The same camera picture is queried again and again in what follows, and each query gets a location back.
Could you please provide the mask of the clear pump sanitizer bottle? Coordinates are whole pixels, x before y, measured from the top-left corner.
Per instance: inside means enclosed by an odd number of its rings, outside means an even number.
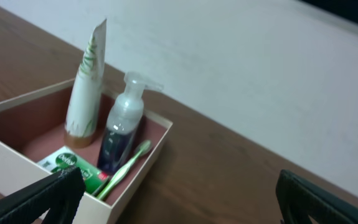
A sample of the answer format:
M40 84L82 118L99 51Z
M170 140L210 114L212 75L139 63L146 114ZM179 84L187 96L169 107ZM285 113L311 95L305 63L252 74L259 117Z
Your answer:
M106 121L97 167L113 175L131 153L136 130L144 112L144 90L162 91L164 86L138 72L124 76L125 90L119 94Z

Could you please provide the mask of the green white toothbrush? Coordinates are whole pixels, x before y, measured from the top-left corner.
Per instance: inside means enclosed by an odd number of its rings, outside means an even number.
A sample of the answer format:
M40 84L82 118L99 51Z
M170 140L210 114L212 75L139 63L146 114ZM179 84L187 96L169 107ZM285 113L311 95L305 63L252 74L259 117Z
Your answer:
M116 171L105 188L97 195L98 200L104 200L106 196L126 177L137 160L146 155L152 148L152 142L145 140L135 150L134 156Z

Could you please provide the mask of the white Pantene tube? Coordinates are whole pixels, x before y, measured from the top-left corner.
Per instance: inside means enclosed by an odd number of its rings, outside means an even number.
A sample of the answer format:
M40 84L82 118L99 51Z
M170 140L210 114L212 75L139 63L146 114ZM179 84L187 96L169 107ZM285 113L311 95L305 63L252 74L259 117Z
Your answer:
M74 80L65 119L65 145L89 146L97 129L105 67L106 21L96 26Z

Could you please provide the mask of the green Dettol soap bar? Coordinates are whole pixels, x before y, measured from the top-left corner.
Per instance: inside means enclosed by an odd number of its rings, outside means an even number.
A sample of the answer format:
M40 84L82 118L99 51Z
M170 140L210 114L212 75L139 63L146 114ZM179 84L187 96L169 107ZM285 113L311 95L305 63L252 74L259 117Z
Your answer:
M91 195L97 195L110 179L109 175L87 162L66 146L43 158L37 164L51 173L71 166L78 167L82 173L86 192Z

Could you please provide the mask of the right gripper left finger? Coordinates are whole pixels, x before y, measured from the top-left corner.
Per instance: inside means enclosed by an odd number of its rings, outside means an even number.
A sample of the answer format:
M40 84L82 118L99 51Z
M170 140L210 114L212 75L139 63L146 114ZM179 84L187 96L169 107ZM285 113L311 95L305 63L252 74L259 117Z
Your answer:
M0 199L0 223L71 224L85 193L81 170L70 166Z

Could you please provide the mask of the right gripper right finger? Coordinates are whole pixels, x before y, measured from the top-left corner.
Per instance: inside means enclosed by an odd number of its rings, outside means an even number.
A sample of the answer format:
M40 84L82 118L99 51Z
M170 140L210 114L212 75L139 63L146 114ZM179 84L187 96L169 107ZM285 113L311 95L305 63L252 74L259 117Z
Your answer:
M358 208L308 180L283 169L275 189L281 210L281 223L358 224Z

